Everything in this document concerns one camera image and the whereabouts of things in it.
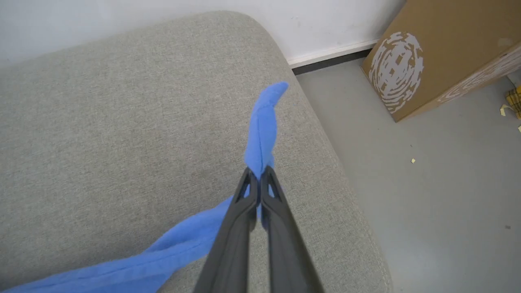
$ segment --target blue cloth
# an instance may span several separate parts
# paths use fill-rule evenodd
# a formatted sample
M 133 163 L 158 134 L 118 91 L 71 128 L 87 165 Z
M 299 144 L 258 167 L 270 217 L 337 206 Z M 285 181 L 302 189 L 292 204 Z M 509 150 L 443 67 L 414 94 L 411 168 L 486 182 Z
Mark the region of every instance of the blue cloth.
M 269 86 L 253 107 L 244 161 L 257 178 L 267 165 L 274 165 L 274 107 L 287 88 L 286 82 Z M 56 274 L 4 292 L 156 292 L 176 270 L 208 254 L 230 201 L 231 197 L 187 218 L 136 256 Z

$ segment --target cardboard box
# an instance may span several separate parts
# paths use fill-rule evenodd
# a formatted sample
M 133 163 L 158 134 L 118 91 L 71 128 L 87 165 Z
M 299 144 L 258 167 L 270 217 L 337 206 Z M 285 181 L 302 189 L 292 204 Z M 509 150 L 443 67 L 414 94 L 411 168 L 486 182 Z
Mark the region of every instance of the cardboard box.
M 362 64 L 395 121 L 521 67 L 521 0 L 409 0 Z

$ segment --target folded blue fabric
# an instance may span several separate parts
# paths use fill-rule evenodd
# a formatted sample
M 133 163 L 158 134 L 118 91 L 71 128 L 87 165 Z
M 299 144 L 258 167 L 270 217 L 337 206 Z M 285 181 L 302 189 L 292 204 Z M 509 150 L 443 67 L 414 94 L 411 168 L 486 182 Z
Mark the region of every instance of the folded blue fabric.
M 257 178 L 266 166 L 274 166 L 274 107 L 287 88 L 286 82 L 269 86 L 253 107 L 244 161 Z M 231 197 L 187 218 L 136 256 L 56 274 L 4 292 L 156 292 L 176 270 L 208 254 L 230 201 Z

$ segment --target white circular pattern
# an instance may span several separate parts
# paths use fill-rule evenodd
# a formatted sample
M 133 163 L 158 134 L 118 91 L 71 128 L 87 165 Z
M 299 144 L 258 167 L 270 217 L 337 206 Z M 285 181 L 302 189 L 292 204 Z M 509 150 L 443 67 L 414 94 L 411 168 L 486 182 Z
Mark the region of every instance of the white circular pattern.
M 369 81 L 391 114 L 401 109 L 418 89 L 422 54 L 418 40 L 407 32 L 390 35 L 376 50 Z

